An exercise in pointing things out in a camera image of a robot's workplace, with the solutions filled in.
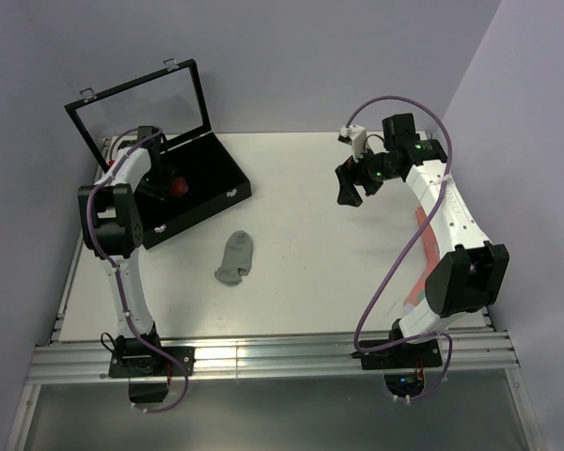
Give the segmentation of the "maroon sock with orange cuff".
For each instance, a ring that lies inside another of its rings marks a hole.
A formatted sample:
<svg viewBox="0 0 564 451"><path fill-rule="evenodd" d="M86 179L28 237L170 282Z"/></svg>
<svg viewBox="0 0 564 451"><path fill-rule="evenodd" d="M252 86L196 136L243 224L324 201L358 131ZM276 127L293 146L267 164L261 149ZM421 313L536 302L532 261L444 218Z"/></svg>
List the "maroon sock with orange cuff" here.
<svg viewBox="0 0 564 451"><path fill-rule="evenodd" d="M189 186L184 177L176 177L169 187L169 195L175 198L184 197L189 191Z"/></svg>

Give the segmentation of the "black display case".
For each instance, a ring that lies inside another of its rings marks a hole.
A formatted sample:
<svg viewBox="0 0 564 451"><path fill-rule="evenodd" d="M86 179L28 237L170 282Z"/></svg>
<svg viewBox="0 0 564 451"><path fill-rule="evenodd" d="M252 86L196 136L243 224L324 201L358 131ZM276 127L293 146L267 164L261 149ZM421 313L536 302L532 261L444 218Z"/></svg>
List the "black display case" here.
<svg viewBox="0 0 564 451"><path fill-rule="evenodd" d="M164 67L129 82L81 91L65 110L100 169L136 140L137 127L160 128L168 140L165 159L189 191L165 202L135 197L145 248L153 248L249 198L249 178L212 130L197 63L165 61Z"/></svg>

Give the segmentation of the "grey-green ankle sock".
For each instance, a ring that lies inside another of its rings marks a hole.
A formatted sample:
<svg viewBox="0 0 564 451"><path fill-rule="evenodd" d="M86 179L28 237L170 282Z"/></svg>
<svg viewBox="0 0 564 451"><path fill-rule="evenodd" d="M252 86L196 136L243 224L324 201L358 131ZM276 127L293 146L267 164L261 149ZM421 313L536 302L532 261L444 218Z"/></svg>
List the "grey-green ankle sock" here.
<svg viewBox="0 0 564 451"><path fill-rule="evenodd" d="M227 287L238 286L252 269L253 240L244 230L235 231L227 240L220 266L214 273Z"/></svg>

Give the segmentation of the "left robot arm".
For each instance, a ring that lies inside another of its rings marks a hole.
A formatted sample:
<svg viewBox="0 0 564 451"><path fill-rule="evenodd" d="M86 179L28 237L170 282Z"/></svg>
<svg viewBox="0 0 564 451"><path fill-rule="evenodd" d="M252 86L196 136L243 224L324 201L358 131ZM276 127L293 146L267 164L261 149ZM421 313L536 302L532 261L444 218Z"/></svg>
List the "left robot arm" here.
<svg viewBox="0 0 564 451"><path fill-rule="evenodd" d="M106 271L117 312L113 357L143 375L153 375L164 363L181 366L166 352L149 312L139 271L144 231L135 191L159 162L163 131L152 126L133 130L136 140L117 151L114 162L92 185L78 190L83 237Z"/></svg>

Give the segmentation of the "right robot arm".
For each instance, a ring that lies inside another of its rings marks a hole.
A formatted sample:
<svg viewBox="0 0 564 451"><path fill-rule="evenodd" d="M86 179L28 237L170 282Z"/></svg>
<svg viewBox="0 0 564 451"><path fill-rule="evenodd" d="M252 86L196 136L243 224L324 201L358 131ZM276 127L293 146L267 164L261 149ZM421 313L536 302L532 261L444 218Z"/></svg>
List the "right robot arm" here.
<svg viewBox="0 0 564 451"><path fill-rule="evenodd" d="M335 170L337 202L357 208L385 182L401 179L424 211L422 226L436 239L439 261L424 282L424 298L396 322L399 336L387 346L390 360L407 366L421 352L417 339L495 303L509 252L505 245L492 243L467 208L450 174L449 145L422 138L410 114L384 119L383 134L384 149L375 153L365 128L341 128L338 139L351 146L352 156Z"/></svg>

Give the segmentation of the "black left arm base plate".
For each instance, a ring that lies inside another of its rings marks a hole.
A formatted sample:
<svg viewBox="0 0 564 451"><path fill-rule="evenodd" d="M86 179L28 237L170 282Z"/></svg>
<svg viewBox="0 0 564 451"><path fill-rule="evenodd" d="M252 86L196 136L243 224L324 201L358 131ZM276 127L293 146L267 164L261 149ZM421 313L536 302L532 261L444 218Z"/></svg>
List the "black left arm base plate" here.
<svg viewBox="0 0 564 451"><path fill-rule="evenodd" d="M182 369L159 353L152 354L146 348L115 355L110 363L108 377L129 379L145 377L181 377L193 374L194 347L164 347L164 351L178 361Z"/></svg>

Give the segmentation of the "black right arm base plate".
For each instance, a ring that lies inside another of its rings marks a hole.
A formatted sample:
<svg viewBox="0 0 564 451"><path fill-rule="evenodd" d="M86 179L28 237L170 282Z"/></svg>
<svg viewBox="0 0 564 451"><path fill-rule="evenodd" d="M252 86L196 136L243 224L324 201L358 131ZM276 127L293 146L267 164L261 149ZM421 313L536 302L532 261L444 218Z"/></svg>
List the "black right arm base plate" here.
<svg viewBox="0 0 564 451"><path fill-rule="evenodd" d="M354 351L352 358L360 361L363 370L416 369L443 365L441 351L435 339L418 344L400 344L369 354Z"/></svg>

